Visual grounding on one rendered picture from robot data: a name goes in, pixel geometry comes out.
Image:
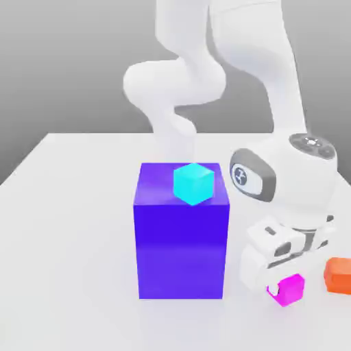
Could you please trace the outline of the large purple box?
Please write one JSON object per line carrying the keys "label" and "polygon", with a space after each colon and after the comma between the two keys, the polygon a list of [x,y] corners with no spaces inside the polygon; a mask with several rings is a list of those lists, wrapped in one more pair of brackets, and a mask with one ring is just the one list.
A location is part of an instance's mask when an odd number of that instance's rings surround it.
{"label": "large purple box", "polygon": [[173,194],[180,163],[141,165],[134,196],[138,294],[141,299],[220,299],[230,201],[217,163],[214,195],[195,206]]}

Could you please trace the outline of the small magenta cube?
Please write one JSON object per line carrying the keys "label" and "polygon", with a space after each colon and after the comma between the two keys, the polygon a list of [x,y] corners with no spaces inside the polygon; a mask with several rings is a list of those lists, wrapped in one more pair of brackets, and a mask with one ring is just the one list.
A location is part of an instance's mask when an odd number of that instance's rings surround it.
{"label": "small magenta cube", "polygon": [[280,306],[286,307],[302,299],[304,285],[305,279],[299,274],[294,274],[278,283],[276,295],[269,290],[269,287],[267,287],[267,292]]}

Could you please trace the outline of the small orange cube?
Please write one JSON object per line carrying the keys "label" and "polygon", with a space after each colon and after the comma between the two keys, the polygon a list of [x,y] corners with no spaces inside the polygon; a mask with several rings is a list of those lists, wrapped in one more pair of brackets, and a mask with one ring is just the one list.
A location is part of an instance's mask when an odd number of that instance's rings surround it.
{"label": "small orange cube", "polygon": [[351,258],[330,258],[324,269],[324,281],[328,292],[351,295]]}

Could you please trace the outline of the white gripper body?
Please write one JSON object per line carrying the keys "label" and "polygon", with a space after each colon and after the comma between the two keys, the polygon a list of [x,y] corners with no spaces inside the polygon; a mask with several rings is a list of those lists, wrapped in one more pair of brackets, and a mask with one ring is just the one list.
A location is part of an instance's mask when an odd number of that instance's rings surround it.
{"label": "white gripper body", "polygon": [[247,243],[241,253],[239,277],[248,289],[255,292],[264,291],[271,284],[306,271],[307,254],[291,252],[291,243],[274,245],[268,251]]}

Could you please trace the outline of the small cyan cube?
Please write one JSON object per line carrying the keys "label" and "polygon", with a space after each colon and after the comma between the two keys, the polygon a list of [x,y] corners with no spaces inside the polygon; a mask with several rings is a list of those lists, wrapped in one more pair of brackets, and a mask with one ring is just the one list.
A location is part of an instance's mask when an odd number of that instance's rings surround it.
{"label": "small cyan cube", "polygon": [[191,206],[198,205],[214,194],[215,172],[197,163],[173,171],[173,194]]}

